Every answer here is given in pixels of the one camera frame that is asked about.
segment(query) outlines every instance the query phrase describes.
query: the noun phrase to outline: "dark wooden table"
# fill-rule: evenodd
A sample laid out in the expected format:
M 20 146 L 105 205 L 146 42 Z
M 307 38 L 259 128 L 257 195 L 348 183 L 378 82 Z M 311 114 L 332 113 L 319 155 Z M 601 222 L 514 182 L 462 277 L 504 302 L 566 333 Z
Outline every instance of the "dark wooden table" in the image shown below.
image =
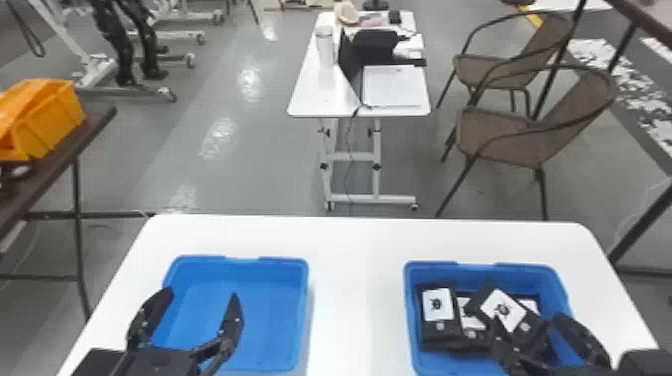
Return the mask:
M 33 173 L 24 180 L 13 184 L 14 195 L 0 202 L 0 238 L 7 235 L 20 220 L 72 220 L 75 235 L 76 271 L 72 275 L 0 274 L 0 280 L 37 280 L 52 282 L 76 282 L 82 302 L 82 310 L 88 320 L 91 315 L 88 295 L 84 283 L 83 219 L 139 218 L 140 212 L 82 212 L 80 202 L 79 154 L 110 123 L 117 109 L 106 103 L 83 102 L 86 119 L 66 136 L 44 158 L 34 162 Z M 63 172 L 72 170 L 73 209 L 69 211 L 31 212 L 30 209 L 54 184 Z
M 651 34 L 668 48 L 672 48 L 672 1 L 671 0 L 605 0 L 615 10 L 626 17 L 630 21 L 630 25 L 626 29 L 621 42 L 616 48 L 616 52 L 609 62 L 607 70 L 612 72 L 616 67 L 619 58 L 625 51 L 628 43 L 632 39 L 633 34 L 638 28 Z M 576 24 L 581 19 L 583 10 L 586 6 L 587 0 L 579 0 L 579 3 L 574 10 L 572 19 L 574 20 L 574 29 Z M 556 63 L 562 61 L 567 44 L 560 49 L 556 55 Z M 548 95 L 548 91 L 555 79 L 555 72 L 549 74 L 544 88 L 539 95 L 533 117 L 536 119 L 541 112 L 541 109 Z M 621 273 L 646 275 L 646 276 L 672 276 L 672 271 L 662 269 L 650 268 L 631 268 L 631 267 L 616 267 L 618 261 L 628 252 L 637 240 L 651 227 L 660 216 L 667 211 L 672 205 L 672 185 L 668 186 L 665 192 L 661 194 L 656 201 L 646 210 L 646 212 L 639 218 L 639 220 L 628 230 L 628 232 L 621 238 L 621 240 L 609 252 L 609 261 L 614 268 Z

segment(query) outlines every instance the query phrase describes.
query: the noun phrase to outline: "white label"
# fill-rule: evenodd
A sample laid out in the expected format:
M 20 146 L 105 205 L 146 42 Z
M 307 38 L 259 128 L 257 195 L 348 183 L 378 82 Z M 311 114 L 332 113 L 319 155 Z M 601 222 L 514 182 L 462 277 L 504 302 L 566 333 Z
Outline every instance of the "white label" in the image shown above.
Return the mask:
M 453 299 L 450 298 L 450 289 L 441 288 L 422 292 L 422 312 L 425 321 L 452 320 Z
M 499 317 L 509 333 L 513 333 L 527 313 L 525 308 L 499 289 L 493 290 L 485 299 L 485 302 L 481 304 L 481 311 L 491 319 L 495 316 Z
M 463 296 L 457 297 L 457 306 L 460 309 L 460 319 L 461 319 L 460 321 L 462 322 L 462 329 L 484 331 L 485 324 L 483 324 L 481 320 L 479 320 L 476 316 L 467 316 L 467 314 L 464 313 L 464 306 L 467 305 L 469 300 L 471 300 L 471 298 Z M 537 302 L 535 302 L 534 300 L 520 299 L 519 302 L 520 304 L 532 310 L 532 312 L 539 314 L 539 308 L 537 307 Z

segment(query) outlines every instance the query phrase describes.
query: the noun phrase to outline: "chair leg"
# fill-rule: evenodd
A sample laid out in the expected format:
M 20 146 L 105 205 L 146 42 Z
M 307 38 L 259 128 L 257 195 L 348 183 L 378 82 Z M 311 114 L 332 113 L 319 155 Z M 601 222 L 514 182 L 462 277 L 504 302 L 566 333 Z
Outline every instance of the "chair leg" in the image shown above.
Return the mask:
M 462 182 L 464 181 L 464 178 L 467 177 L 467 174 L 471 170 L 472 167 L 474 167 L 474 163 L 476 163 L 476 160 L 478 157 L 470 157 L 467 156 L 467 160 L 465 161 L 464 164 L 464 169 L 462 170 L 462 173 L 460 176 L 457 178 L 457 181 L 453 185 L 453 187 L 450 189 L 446 197 L 443 199 L 443 202 L 441 203 L 441 206 L 439 206 L 439 209 L 436 211 L 434 214 L 434 217 L 439 218 L 441 217 L 441 214 L 443 214 L 443 210 L 446 208 L 446 205 L 448 205 L 448 202 L 450 201 L 451 198 L 455 195 L 455 192 L 457 192 L 457 189 L 460 188 L 460 185 L 462 185 Z
M 441 156 L 441 162 L 445 162 L 446 158 L 448 158 L 448 152 L 450 152 L 450 149 L 452 149 L 453 145 L 455 145 L 456 139 L 457 139 L 457 125 L 453 127 L 453 130 L 450 132 L 450 135 L 446 139 L 446 149 L 443 151 L 443 155 Z
M 247 0 L 247 6 L 250 7 L 250 12 L 252 12 L 252 18 L 254 18 L 254 23 L 259 25 L 259 16 L 257 15 L 257 10 L 254 9 L 254 3 L 252 3 L 252 0 Z
M 443 91 L 441 92 L 441 96 L 439 97 L 439 101 L 436 103 L 436 108 L 438 109 L 441 107 L 441 103 L 443 102 L 443 98 L 446 97 L 446 93 L 448 92 L 448 88 L 450 87 L 450 83 L 453 82 L 453 79 L 455 78 L 455 69 L 450 73 L 450 77 L 448 77 L 448 82 L 446 82 L 446 86 L 444 86 Z
M 516 112 L 516 92 L 509 90 L 509 99 L 511 100 L 511 112 Z
M 529 118 L 530 117 L 530 92 L 527 89 L 521 90 L 523 94 L 525 94 L 525 115 Z
M 542 167 L 534 170 L 534 177 L 539 183 L 539 194 L 541 196 L 541 216 L 544 221 L 548 221 L 548 202 L 546 198 L 546 173 Z

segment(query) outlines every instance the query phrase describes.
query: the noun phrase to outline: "white table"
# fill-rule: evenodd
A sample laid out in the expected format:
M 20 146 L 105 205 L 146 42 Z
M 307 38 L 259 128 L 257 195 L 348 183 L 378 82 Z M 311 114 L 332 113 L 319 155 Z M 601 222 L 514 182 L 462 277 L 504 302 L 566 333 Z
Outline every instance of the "white table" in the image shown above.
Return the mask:
M 401 11 L 401 26 L 406 30 L 417 30 L 413 13 Z M 315 27 L 331 25 L 334 27 L 334 44 L 338 51 L 341 26 L 336 22 L 333 12 L 320 13 Z M 415 35 L 412 40 L 400 42 L 395 48 L 397 53 L 410 53 L 422 56 L 424 43 L 422 35 Z M 297 118 L 315 118 L 319 120 L 319 131 L 323 136 L 320 142 L 320 169 L 327 209 L 334 202 L 379 203 L 416 205 L 415 196 L 382 195 L 380 194 L 381 167 L 381 118 L 426 116 L 431 112 L 427 82 L 424 68 L 416 67 L 422 74 L 418 75 L 416 84 L 422 92 L 421 105 L 414 107 L 361 108 L 359 118 L 373 119 L 373 150 L 372 152 L 337 152 L 335 150 L 338 119 L 350 118 L 360 101 L 350 86 L 345 75 L 335 64 L 331 69 L 320 66 L 315 35 L 312 33 L 301 71 L 296 80 L 294 93 L 287 107 L 287 113 Z M 371 162 L 372 163 L 372 194 L 335 194 L 331 191 L 331 178 L 334 162 Z
M 581 225 L 159 215 L 140 232 L 58 375 L 70 376 L 92 347 L 123 349 L 136 310 L 182 254 L 305 259 L 312 305 L 303 350 L 308 375 L 414 374 L 402 273 L 409 260 L 549 265 L 576 319 L 602 341 L 614 365 L 628 349 L 657 347 L 595 238 Z

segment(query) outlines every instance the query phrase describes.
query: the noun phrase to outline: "laptop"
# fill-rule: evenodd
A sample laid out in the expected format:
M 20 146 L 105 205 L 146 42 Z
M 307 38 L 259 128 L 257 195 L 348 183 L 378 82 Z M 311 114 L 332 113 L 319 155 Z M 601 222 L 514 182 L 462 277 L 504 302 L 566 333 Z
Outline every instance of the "laptop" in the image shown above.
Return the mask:
M 357 98 L 371 107 L 419 107 L 424 88 L 422 70 L 414 65 L 364 65 L 355 46 L 341 31 L 338 65 Z

